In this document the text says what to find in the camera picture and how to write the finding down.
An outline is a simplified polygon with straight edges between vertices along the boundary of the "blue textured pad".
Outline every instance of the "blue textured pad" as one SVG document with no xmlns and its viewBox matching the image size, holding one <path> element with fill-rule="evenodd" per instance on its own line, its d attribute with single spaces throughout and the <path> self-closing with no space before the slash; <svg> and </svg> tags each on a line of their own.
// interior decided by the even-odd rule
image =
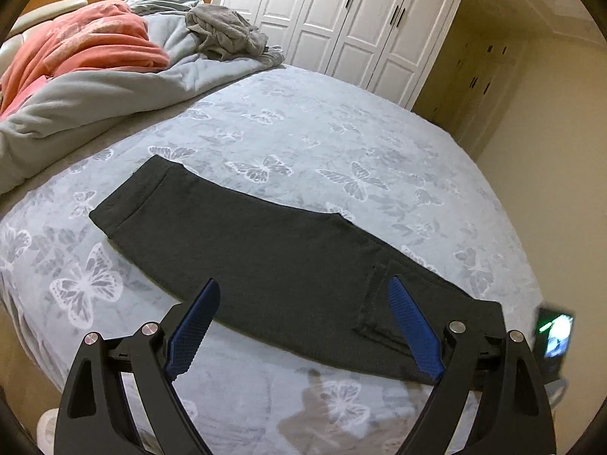
<svg viewBox="0 0 607 455">
<path fill-rule="evenodd" d="M 192 364 L 219 308 L 220 297 L 219 284 L 210 279 L 169 339 L 165 372 L 172 381 Z"/>
<path fill-rule="evenodd" d="M 391 278 L 388 284 L 388 302 L 418 368 L 437 380 L 445 370 L 441 343 L 397 277 Z"/>
</svg>

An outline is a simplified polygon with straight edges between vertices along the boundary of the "gray towel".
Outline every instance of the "gray towel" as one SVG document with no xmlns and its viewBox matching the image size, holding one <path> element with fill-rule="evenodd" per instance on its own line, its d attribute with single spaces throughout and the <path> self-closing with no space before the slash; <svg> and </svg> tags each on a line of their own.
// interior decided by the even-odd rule
<svg viewBox="0 0 607 455">
<path fill-rule="evenodd" d="M 235 55 L 260 56 L 268 44 L 268 36 L 226 6 L 200 3 L 186 15 L 187 28 L 199 34 L 199 51 L 213 51 L 222 60 Z"/>
</svg>

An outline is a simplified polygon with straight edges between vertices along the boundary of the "metal screw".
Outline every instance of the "metal screw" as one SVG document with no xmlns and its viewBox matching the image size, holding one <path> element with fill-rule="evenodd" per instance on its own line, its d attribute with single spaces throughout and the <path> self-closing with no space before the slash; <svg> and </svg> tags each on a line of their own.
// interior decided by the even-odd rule
<svg viewBox="0 0 607 455">
<path fill-rule="evenodd" d="M 94 332 L 91 332 L 90 334 L 87 334 L 86 337 L 84 337 L 84 343 L 87 346 L 92 346 L 95 342 L 97 342 L 97 339 L 99 339 L 99 336 Z"/>
<path fill-rule="evenodd" d="M 449 330 L 451 330 L 454 334 L 463 334 L 465 332 L 465 325 L 462 322 L 451 322 L 449 324 Z"/>
<path fill-rule="evenodd" d="M 142 333 L 145 336 L 152 336 L 154 335 L 156 332 L 158 332 L 158 325 L 156 323 L 146 323 L 143 327 L 142 327 Z"/>
<path fill-rule="evenodd" d="M 518 330 L 513 330 L 512 332 L 510 332 L 510 338 L 514 342 L 522 342 L 525 339 L 525 336 Z"/>
</svg>

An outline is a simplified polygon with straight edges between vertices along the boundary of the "pink cloth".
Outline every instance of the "pink cloth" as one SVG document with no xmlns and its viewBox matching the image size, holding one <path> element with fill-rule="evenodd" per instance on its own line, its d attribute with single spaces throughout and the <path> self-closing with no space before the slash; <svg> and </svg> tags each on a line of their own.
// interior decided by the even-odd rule
<svg viewBox="0 0 607 455">
<path fill-rule="evenodd" d="M 168 54 L 148 38 L 147 22 L 125 2 L 93 3 L 58 17 L 19 48 L 2 76 L 0 118 L 14 101 L 20 104 L 13 112 L 42 87 L 42 77 L 77 70 L 160 71 L 168 65 Z"/>
</svg>

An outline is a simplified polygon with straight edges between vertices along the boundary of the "white wardrobe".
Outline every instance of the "white wardrobe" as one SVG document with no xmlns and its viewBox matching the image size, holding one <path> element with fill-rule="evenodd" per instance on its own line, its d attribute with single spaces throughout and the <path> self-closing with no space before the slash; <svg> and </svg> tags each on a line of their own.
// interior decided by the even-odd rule
<svg viewBox="0 0 607 455">
<path fill-rule="evenodd" d="M 411 109 L 460 0 L 212 0 L 282 46 L 286 63 Z"/>
</svg>

